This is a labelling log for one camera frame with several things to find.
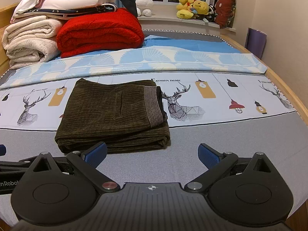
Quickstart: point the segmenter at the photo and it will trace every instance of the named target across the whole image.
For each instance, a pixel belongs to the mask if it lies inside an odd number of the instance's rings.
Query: red blanket
[[[101,49],[137,48],[143,41],[138,19],[124,8],[73,18],[64,24],[57,35],[62,58]]]

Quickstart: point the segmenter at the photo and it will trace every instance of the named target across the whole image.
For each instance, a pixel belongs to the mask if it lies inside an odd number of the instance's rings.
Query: geometric deer illustration
[[[47,98],[50,94],[46,95],[46,92],[44,90],[44,96],[42,98],[38,98],[35,102],[29,104],[29,96],[24,96],[23,97],[23,102],[24,102],[24,107],[25,110],[23,111],[23,113],[21,114],[21,116],[19,117],[18,121],[17,121],[17,125],[31,125],[33,122],[35,122],[38,118],[38,115],[33,115],[29,113],[29,109],[32,108],[33,106],[35,106],[38,102],[44,100],[45,98]]]
[[[261,87],[261,86],[259,86],[259,87],[260,87],[260,88],[263,88],[264,90],[266,90],[266,91],[268,91],[268,92],[271,92],[274,96],[277,96],[277,98],[281,101],[281,103],[282,103],[286,108],[292,108],[292,105],[290,105],[290,103],[289,103],[288,101],[286,101],[286,100],[284,100],[284,99],[281,98],[279,89],[277,89],[277,88],[274,87],[274,90],[275,90],[276,92],[273,92],[272,90],[269,90],[269,89],[265,88],[265,87],[263,86],[263,84],[262,84],[262,87]]]
[[[183,89],[179,90],[177,88],[177,91],[174,92],[173,96],[167,96],[164,92],[162,93],[163,99],[166,99],[168,102],[168,110],[170,116],[179,121],[186,121],[187,119],[189,119],[190,121],[194,121],[202,118],[205,111],[201,107],[181,106],[178,103],[177,100],[182,96],[181,94],[186,93],[190,90],[190,85],[188,88],[183,84],[181,85],[183,86]]]

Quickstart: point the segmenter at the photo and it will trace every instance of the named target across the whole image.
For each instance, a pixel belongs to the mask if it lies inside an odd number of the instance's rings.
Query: brown corduroy pants
[[[150,80],[115,85],[78,80],[55,136],[64,153],[99,141],[108,153],[161,149],[169,140],[161,89]]]

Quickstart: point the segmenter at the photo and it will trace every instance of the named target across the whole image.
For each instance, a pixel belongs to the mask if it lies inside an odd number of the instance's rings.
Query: white stuffed animal
[[[153,7],[153,0],[136,0],[138,16],[151,17],[151,8]]]

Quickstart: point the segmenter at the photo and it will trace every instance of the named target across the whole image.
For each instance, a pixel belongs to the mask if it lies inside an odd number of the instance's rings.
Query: purple yoga mat
[[[245,48],[261,59],[266,43],[266,33],[248,28]]]

